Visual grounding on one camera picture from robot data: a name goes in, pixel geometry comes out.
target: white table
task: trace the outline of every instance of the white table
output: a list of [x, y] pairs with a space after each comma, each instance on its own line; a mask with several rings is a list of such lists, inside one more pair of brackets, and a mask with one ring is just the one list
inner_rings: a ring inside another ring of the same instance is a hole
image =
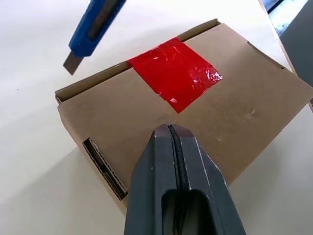
[[[124, 216], [61, 124], [54, 91], [219, 18], [290, 68], [257, 0], [128, 0], [95, 53], [62, 67], [88, 0], [0, 3], [0, 234], [121, 235]], [[231, 185], [247, 234], [312, 234], [308, 105]]]

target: red tape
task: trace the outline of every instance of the red tape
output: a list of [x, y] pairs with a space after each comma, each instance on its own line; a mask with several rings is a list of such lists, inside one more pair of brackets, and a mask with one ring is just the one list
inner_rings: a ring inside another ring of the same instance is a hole
[[177, 113], [223, 78], [178, 38], [130, 59], [129, 63]]

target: box side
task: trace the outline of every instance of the box side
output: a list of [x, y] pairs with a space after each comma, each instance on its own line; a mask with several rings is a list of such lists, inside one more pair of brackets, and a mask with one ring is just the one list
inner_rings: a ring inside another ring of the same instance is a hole
[[[220, 22], [217, 19], [210, 20], [208, 22], [202, 23], [178, 36], [178, 38], [184, 42], [198, 34], [206, 30], [210, 30], [211, 28], [218, 26]], [[120, 64], [114, 65], [106, 70], [103, 70], [95, 75], [87, 77], [83, 80], [80, 80], [74, 84], [71, 84], [67, 87], [59, 89], [55, 92], [55, 98], [58, 104], [71, 99], [72, 97], [114, 77], [115, 75], [129, 69], [130, 66], [128, 65], [127, 61], [124, 61]]]

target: blue utility knife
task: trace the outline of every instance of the blue utility knife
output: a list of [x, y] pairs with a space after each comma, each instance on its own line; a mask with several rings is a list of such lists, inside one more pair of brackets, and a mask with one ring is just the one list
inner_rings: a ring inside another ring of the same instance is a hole
[[63, 66], [73, 75], [85, 56], [90, 56], [126, 0], [91, 0], [69, 42], [71, 53]]

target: cardboard box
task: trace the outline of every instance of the cardboard box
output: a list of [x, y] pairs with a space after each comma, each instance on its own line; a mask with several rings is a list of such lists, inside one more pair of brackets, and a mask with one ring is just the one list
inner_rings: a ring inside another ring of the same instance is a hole
[[128, 62], [56, 91], [65, 128], [123, 212], [133, 168], [159, 125], [190, 129], [231, 184], [313, 97], [312, 87], [217, 20], [178, 39], [223, 76], [179, 114]]

